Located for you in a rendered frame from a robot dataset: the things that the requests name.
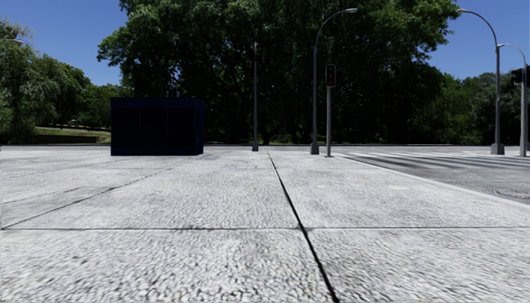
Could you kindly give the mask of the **grey pole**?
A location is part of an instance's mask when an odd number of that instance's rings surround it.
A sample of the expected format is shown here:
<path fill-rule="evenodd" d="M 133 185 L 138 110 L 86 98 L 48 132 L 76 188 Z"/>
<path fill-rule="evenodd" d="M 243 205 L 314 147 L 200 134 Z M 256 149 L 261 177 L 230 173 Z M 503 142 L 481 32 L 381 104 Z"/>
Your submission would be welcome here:
<path fill-rule="evenodd" d="M 259 143 L 257 137 L 257 45 L 258 43 L 255 41 L 253 44 L 253 152 L 257 152 L 259 150 Z"/>

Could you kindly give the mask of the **trees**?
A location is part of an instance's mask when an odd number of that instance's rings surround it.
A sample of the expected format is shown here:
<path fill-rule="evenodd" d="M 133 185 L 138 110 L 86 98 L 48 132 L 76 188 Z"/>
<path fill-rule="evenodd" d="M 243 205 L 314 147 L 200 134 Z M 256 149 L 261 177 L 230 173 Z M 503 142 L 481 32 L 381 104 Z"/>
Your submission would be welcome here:
<path fill-rule="evenodd" d="M 495 121 L 494 40 L 530 61 L 530 0 L 0 0 L 0 143 L 38 124 L 108 126 L 110 98 L 179 90 L 206 104 L 206 138 L 311 140 L 318 88 L 333 91 L 336 143 L 485 144 Z M 501 140 L 517 144 L 521 54 L 501 48 Z"/>

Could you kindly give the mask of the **traffic light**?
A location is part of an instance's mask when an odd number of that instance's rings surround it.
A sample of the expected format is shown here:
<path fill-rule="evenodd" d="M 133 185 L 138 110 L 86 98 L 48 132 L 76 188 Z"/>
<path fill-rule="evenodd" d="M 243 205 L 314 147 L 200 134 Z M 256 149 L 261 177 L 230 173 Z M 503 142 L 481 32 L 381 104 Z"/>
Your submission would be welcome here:
<path fill-rule="evenodd" d="M 331 157 L 331 89 L 336 83 L 336 66 L 326 65 L 326 156 Z"/>
<path fill-rule="evenodd" d="M 512 79 L 521 78 L 520 84 L 520 145 L 519 145 L 519 156 L 526 157 L 528 150 L 528 96 L 527 96 L 527 63 L 526 58 L 521 49 L 512 43 L 501 43 L 497 45 L 499 50 L 503 46 L 511 46 L 519 51 L 522 55 L 523 66 L 521 69 L 513 71 Z"/>

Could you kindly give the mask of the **blue booth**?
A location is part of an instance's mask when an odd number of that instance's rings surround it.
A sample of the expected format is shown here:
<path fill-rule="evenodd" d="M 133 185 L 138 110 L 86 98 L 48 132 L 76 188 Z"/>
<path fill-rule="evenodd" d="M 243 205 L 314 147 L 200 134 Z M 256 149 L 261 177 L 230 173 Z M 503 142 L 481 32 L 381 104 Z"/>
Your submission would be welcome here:
<path fill-rule="evenodd" d="M 112 97 L 112 156 L 200 155 L 204 103 L 196 98 Z"/>

